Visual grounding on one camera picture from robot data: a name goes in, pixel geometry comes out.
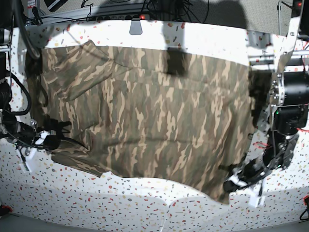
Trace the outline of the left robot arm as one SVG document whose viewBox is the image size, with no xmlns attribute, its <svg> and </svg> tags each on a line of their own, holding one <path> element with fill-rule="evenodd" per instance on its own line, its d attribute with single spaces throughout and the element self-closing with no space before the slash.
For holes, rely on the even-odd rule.
<svg viewBox="0 0 309 232">
<path fill-rule="evenodd" d="M 274 170 L 287 169 L 309 114 L 309 70 L 305 57 L 309 52 L 297 49 L 297 42 L 309 38 L 309 2 L 294 0 L 286 37 L 274 57 L 269 92 L 257 126 L 267 137 L 263 152 L 235 167 L 224 182 L 228 193 L 247 189 L 249 206 L 264 204 L 266 177 Z"/>
</svg>

